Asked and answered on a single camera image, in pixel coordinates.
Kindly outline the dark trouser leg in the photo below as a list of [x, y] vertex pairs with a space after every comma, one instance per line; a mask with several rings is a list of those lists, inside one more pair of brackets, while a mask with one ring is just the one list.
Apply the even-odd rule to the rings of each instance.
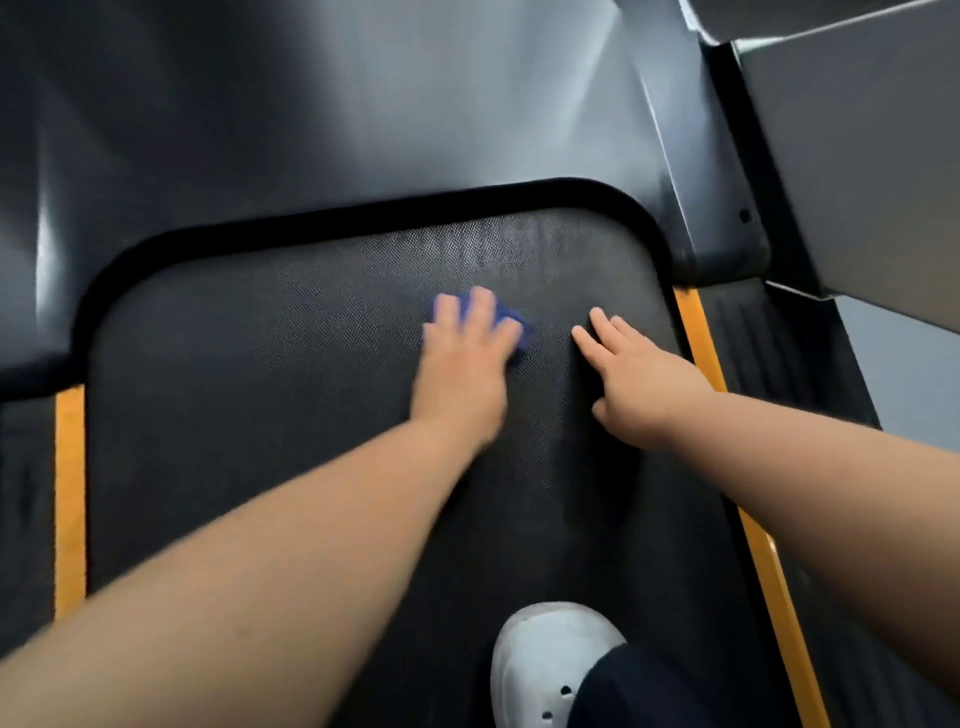
[[626, 642], [587, 672], [566, 728], [718, 728], [678, 666]]

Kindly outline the dark grey treadmill motor cover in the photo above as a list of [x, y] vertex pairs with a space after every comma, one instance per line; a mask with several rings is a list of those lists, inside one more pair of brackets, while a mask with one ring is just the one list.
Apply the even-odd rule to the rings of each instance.
[[148, 240], [548, 180], [635, 201], [679, 284], [770, 260], [678, 0], [0, 0], [0, 402]]

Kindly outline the person's left hand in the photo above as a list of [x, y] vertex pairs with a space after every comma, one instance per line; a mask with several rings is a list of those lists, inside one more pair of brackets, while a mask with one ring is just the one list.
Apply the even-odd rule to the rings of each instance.
[[520, 321], [498, 315], [488, 288], [438, 295], [422, 329], [411, 420], [438, 428], [450, 449], [482, 452], [503, 426], [507, 368], [522, 335]]

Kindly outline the black treadmill belt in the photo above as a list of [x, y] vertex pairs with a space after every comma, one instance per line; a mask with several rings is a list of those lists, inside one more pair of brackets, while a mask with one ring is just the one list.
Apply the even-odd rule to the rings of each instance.
[[90, 592], [399, 424], [434, 296], [473, 285], [532, 329], [506, 424], [332, 725], [491, 726], [501, 626], [575, 601], [681, 668], [723, 728], [799, 728], [737, 508], [591, 414], [601, 384], [570, 337], [590, 309], [690, 347], [647, 244], [584, 210], [208, 257], [118, 297], [87, 354]]

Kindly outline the grey treadmill upright post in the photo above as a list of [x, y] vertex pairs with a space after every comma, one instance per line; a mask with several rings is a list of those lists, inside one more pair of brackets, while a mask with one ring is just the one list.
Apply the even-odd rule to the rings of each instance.
[[772, 253], [768, 285], [960, 334], [960, 0], [698, 36]]

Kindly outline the white shoe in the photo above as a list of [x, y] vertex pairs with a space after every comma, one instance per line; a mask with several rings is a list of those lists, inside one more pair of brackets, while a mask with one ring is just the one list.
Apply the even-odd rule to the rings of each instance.
[[586, 676], [626, 638], [582, 604], [540, 602], [501, 628], [490, 664], [495, 728], [567, 728]]

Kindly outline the person's right forearm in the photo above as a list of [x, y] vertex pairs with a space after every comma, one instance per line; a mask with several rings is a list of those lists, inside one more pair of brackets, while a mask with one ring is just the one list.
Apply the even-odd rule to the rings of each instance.
[[709, 387], [666, 415], [677, 454], [960, 701], [960, 454]]

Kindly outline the person's left forearm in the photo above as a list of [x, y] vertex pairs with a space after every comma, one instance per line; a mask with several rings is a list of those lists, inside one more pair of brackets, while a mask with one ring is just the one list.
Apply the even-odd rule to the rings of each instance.
[[497, 431], [412, 418], [179, 541], [0, 664], [0, 728], [322, 724]]

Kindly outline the person's right hand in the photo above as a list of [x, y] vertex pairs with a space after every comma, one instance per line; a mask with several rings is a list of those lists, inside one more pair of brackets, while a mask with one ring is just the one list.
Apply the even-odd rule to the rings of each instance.
[[714, 388], [694, 364], [658, 347], [636, 330], [636, 353], [611, 360], [589, 360], [589, 336], [578, 324], [571, 330], [583, 359], [599, 376], [601, 398], [615, 408], [621, 442], [642, 450], [664, 450]]

